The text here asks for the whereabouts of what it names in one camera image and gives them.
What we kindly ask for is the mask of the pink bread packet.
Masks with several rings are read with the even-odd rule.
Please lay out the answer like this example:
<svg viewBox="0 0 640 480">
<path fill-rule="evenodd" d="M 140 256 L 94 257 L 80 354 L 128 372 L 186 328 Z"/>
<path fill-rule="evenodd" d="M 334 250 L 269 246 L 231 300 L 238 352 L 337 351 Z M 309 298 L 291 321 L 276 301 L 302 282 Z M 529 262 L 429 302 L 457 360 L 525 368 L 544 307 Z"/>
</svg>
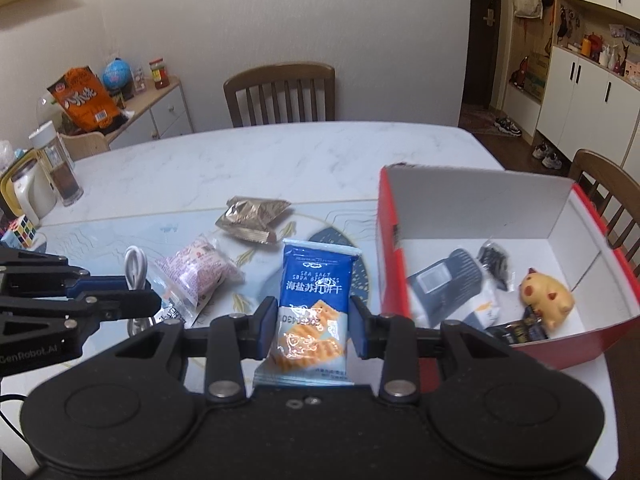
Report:
<svg viewBox="0 0 640 480">
<path fill-rule="evenodd" d="M 201 234 L 189 245 L 154 266 L 186 297 L 193 313 L 200 312 L 225 282 L 242 283 L 244 274 L 220 248 L 215 237 Z"/>
</svg>

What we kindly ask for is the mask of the blue cracker packet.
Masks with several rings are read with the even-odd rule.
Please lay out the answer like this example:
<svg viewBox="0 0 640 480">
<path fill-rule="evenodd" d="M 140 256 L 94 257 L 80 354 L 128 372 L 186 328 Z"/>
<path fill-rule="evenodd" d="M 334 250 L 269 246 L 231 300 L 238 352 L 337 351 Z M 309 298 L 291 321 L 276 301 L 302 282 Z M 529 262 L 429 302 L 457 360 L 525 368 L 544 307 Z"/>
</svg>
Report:
<svg viewBox="0 0 640 480">
<path fill-rule="evenodd" d="M 256 386 L 347 386 L 349 293 L 355 247 L 284 241 L 277 330 Z"/>
</svg>

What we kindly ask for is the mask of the silver foil snack bag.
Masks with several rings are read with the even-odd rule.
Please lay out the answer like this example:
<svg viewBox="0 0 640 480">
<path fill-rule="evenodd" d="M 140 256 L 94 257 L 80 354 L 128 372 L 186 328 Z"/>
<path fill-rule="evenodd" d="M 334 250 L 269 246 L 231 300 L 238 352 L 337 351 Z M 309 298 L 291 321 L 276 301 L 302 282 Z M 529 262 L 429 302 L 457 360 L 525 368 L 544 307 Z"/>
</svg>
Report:
<svg viewBox="0 0 640 480">
<path fill-rule="evenodd" d="M 227 209 L 215 226 L 244 242 L 274 244 L 277 235 L 271 223 L 290 207 L 287 200 L 234 196 L 228 200 Z"/>
</svg>

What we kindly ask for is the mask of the rubiks cube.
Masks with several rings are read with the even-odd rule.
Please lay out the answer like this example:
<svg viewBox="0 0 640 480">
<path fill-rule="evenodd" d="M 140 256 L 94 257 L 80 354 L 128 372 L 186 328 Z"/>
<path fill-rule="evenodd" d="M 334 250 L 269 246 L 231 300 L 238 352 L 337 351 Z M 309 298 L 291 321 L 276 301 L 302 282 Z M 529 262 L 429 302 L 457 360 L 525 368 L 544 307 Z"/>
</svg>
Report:
<svg viewBox="0 0 640 480">
<path fill-rule="evenodd" d="M 2 234 L 1 244 L 16 249 L 32 248 L 37 235 L 36 228 L 24 214 L 12 220 Z"/>
</svg>

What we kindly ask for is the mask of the white kettle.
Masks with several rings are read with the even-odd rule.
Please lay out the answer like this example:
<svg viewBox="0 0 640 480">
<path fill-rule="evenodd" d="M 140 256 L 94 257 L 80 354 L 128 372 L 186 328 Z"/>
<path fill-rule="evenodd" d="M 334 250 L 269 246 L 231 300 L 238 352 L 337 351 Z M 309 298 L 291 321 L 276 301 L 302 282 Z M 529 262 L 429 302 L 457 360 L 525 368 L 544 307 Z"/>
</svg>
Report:
<svg viewBox="0 0 640 480">
<path fill-rule="evenodd" d="M 38 228 L 41 220 L 54 208 L 56 194 L 40 161 L 29 159 L 11 177 L 14 193 L 24 215 Z"/>
</svg>

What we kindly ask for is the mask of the glass coffee jar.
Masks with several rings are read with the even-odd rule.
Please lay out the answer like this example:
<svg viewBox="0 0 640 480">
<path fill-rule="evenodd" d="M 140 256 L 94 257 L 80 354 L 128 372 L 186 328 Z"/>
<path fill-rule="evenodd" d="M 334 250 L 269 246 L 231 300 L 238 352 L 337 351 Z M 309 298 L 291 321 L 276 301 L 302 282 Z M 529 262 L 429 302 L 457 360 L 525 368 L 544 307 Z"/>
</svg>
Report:
<svg viewBox="0 0 640 480">
<path fill-rule="evenodd" d="M 38 152 L 40 162 L 48 174 L 64 207 L 76 203 L 84 194 L 70 166 L 64 145 L 52 120 L 45 122 L 29 136 L 32 147 Z"/>
</svg>

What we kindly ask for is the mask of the yellow cat toy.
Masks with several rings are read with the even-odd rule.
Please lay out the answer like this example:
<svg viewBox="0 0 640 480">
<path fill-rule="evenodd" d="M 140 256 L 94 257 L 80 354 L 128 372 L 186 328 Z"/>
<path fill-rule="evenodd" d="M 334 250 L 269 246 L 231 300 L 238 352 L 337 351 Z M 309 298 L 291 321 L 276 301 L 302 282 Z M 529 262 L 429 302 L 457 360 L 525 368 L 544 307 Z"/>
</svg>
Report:
<svg viewBox="0 0 640 480">
<path fill-rule="evenodd" d="M 547 330 L 559 328 L 575 307 L 572 293 L 558 280 L 529 268 L 521 281 L 520 297 Z"/>
</svg>

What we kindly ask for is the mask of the white low side cabinet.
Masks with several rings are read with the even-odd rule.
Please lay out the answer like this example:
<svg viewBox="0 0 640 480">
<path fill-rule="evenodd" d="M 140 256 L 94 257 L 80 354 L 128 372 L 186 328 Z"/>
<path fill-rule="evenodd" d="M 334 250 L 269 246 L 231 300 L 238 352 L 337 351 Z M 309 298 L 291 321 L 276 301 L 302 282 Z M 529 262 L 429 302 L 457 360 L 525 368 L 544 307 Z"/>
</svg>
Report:
<svg viewBox="0 0 640 480">
<path fill-rule="evenodd" d="M 161 89 L 155 88 L 151 79 L 146 82 L 150 88 L 126 102 L 129 120 L 122 128 L 109 134 L 60 134 L 75 162 L 119 148 L 194 133 L 180 79 L 170 76 L 168 86 Z"/>
</svg>

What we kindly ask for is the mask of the orange snack bag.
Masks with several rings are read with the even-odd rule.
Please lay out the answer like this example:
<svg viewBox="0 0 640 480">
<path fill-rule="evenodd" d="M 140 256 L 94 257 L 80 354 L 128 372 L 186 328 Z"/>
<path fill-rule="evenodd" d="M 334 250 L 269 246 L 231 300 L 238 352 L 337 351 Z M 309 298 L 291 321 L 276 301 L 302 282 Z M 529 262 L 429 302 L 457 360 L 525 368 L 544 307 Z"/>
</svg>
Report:
<svg viewBox="0 0 640 480">
<path fill-rule="evenodd" d="M 68 70 L 48 91 L 82 131 L 109 134 L 127 118 L 89 66 Z"/>
</svg>

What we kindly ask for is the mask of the blue globe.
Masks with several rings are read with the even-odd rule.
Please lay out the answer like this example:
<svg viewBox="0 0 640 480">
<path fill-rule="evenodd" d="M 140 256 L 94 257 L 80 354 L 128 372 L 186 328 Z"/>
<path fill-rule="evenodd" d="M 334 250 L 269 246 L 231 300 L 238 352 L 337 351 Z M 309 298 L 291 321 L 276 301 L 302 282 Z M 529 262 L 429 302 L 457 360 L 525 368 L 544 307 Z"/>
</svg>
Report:
<svg viewBox="0 0 640 480">
<path fill-rule="evenodd" d="M 119 91 L 131 81 L 131 68 L 121 58 L 114 58 L 102 72 L 102 84 L 108 91 Z"/>
</svg>

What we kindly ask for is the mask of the black sneakers on floor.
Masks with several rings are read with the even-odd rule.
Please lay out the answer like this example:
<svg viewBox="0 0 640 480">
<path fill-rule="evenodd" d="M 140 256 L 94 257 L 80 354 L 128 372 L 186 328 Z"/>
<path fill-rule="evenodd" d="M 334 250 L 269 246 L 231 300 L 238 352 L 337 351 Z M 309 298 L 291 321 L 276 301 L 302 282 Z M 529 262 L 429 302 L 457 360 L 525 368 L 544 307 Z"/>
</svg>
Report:
<svg viewBox="0 0 640 480">
<path fill-rule="evenodd" d="M 509 117 L 498 117 L 494 125 L 500 132 L 508 136 L 517 136 L 519 138 L 522 135 L 522 130 Z"/>
</svg>

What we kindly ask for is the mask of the wooden chair at far side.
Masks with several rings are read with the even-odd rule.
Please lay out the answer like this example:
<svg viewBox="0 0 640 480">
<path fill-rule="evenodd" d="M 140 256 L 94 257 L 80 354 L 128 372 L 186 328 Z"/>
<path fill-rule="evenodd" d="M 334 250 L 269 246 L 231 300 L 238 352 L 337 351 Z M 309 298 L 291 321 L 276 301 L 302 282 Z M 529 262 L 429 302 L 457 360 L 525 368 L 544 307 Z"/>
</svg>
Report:
<svg viewBox="0 0 640 480">
<path fill-rule="evenodd" d="M 336 71 L 318 62 L 258 66 L 230 77 L 224 97 L 234 128 L 334 122 Z"/>
</svg>

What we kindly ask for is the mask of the wooden chair at right side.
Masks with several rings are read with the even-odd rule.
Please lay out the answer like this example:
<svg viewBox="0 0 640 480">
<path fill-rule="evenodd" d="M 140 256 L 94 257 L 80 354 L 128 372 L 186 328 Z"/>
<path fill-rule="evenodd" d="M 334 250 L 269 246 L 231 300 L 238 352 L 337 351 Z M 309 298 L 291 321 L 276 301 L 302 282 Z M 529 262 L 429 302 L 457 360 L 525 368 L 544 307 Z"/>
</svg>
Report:
<svg viewBox="0 0 640 480">
<path fill-rule="evenodd" d="M 576 152 L 570 178 L 596 211 L 610 247 L 620 250 L 632 275 L 639 278 L 638 182 L 611 159 L 586 148 Z"/>
</svg>

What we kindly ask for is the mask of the hanging tote bag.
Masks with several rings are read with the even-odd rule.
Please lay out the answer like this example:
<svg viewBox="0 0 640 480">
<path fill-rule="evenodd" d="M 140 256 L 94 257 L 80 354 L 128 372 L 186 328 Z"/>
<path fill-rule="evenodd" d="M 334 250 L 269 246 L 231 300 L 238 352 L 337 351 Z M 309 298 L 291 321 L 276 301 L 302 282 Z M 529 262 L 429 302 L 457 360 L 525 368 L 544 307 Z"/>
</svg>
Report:
<svg viewBox="0 0 640 480">
<path fill-rule="evenodd" d="M 523 20 L 541 20 L 544 15 L 542 0 L 513 0 L 513 15 Z"/>
</svg>

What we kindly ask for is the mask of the white wall cabinet unit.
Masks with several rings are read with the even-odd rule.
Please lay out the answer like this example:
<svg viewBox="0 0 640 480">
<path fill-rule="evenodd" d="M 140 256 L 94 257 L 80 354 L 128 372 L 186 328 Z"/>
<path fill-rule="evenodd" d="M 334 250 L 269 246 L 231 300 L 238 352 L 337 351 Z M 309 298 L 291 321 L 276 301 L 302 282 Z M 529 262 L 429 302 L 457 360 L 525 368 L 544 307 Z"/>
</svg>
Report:
<svg viewBox="0 0 640 480">
<path fill-rule="evenodd" d="M 555 0 L 536 133 L 623 165 L 639 129 L 639 0 Z"/>
</svg>

